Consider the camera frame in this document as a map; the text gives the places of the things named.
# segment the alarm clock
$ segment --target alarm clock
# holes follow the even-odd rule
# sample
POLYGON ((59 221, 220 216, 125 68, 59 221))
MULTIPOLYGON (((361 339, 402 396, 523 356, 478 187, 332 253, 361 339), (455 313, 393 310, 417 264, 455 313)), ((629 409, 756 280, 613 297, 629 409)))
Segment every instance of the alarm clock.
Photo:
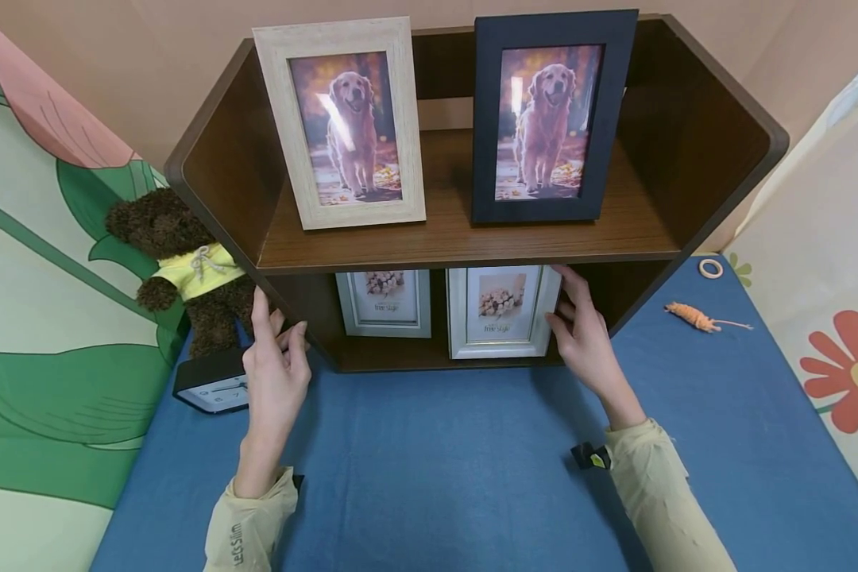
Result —
POLYGON ((244 353, 244 348, 235 348, 183 361, 175 374, 172 396, 207 414, 247 408, 244 353))

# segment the dog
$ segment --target dog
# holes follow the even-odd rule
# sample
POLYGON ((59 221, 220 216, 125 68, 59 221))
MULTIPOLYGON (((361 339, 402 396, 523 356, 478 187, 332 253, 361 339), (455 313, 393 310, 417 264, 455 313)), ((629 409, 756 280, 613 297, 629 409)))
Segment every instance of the dog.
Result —
POLYGON ((352 188, 354 197, 373 193, 377 137, 371 82, 344 71, 330 83, 330 98, 338 113, 327 123, 327 147, 340 187, 352 188))
POLYGON ((561 63, 542 68, 531 79, 531 102, 518 117, 513 146, 518 182, 525 184, 527 192, 550 186, 562 141, 566 140, 574 90, 575 72, 561 63))

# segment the sleeve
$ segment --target sleeve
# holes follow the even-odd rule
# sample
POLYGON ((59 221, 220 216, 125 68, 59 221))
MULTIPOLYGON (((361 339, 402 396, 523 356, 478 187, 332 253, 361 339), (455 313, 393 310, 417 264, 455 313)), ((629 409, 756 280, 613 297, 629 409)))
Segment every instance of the sleeve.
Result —
POLYGON ((690 490, 668 434, 653 419, 606 435, 610 474, 656 572, 725 572, 734 562, 690 490))
POLYGON ((260 499, 237 498, 230 481, 213 507, 204 572, 270 572, 273 547, 297 501, 292 467, 260 499))

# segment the white curtain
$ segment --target white curtain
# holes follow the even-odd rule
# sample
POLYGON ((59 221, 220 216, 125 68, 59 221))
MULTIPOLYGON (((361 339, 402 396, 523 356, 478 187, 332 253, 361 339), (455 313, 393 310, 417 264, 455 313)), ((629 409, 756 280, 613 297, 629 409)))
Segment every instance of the white curtain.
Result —
POLYGON ((725 254, 858 477, 858 77, 725 254))

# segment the brown teddy bear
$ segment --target brown teddy bear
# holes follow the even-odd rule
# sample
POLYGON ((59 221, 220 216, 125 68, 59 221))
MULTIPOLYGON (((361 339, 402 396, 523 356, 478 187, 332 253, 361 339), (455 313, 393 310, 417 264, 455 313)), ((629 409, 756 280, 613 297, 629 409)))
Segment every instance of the brown teddy bear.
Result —
POLYGON ((163 311, 181 294, 194 326, 191 357, 237 347, 236 318, 252 333, 254 282, 171 188, 114 205, 105 227, 159 261, 137 291, 140 306, 163 311))

